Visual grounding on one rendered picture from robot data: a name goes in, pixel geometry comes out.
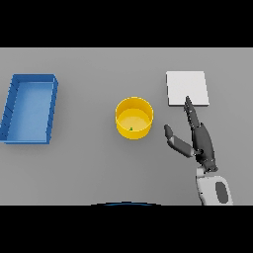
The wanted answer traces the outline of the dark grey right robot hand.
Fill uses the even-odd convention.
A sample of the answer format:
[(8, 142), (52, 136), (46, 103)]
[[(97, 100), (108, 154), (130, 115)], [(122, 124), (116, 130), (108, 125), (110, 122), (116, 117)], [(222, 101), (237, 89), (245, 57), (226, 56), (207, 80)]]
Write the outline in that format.
[(218, 170), (211, 136), (203, 123), (198, 119), (196, 110), (189, 96), (186, 97), (184, 111), (187, 114), (188, 123), (192, 133), (192, 143), (189, 144), (176, 136), (169, 125), (164, 126), (165, 137), (168, 145), (187, 158), (195, 157), (206, 172)]

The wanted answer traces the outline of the pale square scale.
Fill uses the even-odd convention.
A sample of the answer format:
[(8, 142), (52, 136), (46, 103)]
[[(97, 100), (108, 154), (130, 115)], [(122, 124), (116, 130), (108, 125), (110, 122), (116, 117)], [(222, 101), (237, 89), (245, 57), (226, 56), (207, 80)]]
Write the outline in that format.
[(189, 96), (194, 106), (210, 104), (206, 76), (203, 71), (167, 71), (168, 105), (181, 107)]

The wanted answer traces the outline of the yellow bowl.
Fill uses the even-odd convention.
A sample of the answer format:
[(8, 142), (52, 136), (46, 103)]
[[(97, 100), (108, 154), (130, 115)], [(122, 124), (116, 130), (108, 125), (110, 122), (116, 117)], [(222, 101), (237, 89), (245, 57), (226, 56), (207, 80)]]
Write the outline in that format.
[(128, 97), (120, 101), (115, 109), (115, 123), (121, 136), (139, 140), (148, 135), (154, 118), (149, 102), (140, 97)]

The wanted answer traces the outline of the blue tray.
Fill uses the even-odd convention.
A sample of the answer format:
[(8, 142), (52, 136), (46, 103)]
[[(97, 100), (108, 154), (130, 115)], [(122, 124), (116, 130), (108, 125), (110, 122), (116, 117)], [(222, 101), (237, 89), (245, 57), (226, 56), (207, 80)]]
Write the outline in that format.
[(54, 74), (13, 74), (0, 121), (0, 142), (49, 144), (57, 88)]

